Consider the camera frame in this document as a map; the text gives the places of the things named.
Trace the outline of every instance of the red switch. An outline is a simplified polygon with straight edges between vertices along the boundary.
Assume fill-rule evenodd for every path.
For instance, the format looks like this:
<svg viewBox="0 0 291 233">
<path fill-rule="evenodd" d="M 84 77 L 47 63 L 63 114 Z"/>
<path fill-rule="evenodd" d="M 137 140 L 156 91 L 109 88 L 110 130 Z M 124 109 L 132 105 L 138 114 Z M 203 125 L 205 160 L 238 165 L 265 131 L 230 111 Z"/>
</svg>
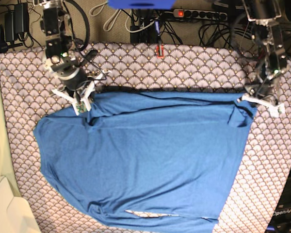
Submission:
<svg viewBox="0 0 291 233">
<path fill-rule="evenodd" d="M 179 17 L 183 17 L 183 16 L 184 16 L 184 11 L 179 10 L 179 11 L 178 11 L 178 16 L 179 16 Z"/>
</svg>

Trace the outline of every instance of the blue t-shirt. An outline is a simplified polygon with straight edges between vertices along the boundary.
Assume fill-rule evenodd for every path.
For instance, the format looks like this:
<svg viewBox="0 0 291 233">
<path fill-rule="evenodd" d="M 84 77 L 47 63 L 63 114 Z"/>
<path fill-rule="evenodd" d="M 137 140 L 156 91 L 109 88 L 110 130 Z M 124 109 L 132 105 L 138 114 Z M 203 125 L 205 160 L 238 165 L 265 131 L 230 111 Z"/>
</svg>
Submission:
<svg viewBox="0 0 291 233">
<path fill-rule="evenodd" d="M 229 195 L 256 108 L 242 94 L 110 92 L 34 129 L 41 172 L 99 222 L 162 233 L 211 233 Z M 127 210 L 167 214 L 141 217 Z"/>
</svg>

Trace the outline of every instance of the blue shirt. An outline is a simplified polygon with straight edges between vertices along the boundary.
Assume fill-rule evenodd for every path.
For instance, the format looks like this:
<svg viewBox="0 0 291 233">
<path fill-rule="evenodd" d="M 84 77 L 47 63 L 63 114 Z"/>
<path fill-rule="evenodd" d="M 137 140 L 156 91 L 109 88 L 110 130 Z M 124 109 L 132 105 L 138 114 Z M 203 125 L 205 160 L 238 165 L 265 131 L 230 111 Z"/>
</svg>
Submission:
<svg viewBox="0 0 291 233">
<path fill-rule="evenodd" d="M 34 129 L 41 172 L 74 207 L 115 227 L 211 233 L 256 108 L 242 94 L 110 92 Z M 140 217 L 126 210 L 168 214 Z"/>
</svg>

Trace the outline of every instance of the patterned tablecloth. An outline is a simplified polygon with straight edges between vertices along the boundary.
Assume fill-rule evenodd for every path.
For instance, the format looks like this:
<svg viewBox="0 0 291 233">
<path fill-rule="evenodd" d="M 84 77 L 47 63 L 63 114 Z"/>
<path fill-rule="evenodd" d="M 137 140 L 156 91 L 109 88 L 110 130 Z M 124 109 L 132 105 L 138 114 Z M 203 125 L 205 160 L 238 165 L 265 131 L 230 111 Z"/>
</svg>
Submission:
<svg viewBox="0 0 291 233">
<path fill-rule="evenodd" d="M 225 49 L 165 45 L 103 44 L 95 62 L 112 73 L 101 86 L 124 89 L 235 92 L 253 80 L 254 63 Z M 60 81 L 43 69 L 40 48 L 0 54 L 0 84 L 17 184 L 44 233 L 137 233 L 107 227 L 69 205 L 40 172 L 40 154 L 32 130 L 45 114 L 69 104 L 49 92 Z M 286 114 L 274 119 L 259 108 L 234 185 L 214 232 L 262 233 L 272 218 L 291 167 L 291 61 L 280 78 L 279 99 Z M 96 69 L 86 66 L 88 73 Z M 157 214 L 143 213 L 155 217 Z"/>
</svg>

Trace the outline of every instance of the power strip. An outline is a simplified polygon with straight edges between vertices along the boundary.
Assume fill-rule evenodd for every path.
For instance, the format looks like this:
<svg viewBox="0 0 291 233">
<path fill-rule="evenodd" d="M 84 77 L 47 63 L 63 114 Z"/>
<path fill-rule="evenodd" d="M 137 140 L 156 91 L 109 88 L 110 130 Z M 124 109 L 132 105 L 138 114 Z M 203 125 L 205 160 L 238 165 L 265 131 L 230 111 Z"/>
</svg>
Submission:
<svg viewBox="0 0 291 233">
<path fill-rule="evenodd" d="M 183 19 L 204 19 L 204 20 L 220 20 L 227 21 L 227 14 L 215 11 L 200 11 L 200 10 L 185 10 L 185 9 L 174 9 L 173 12 L 175 18 Z"/>
</svg>

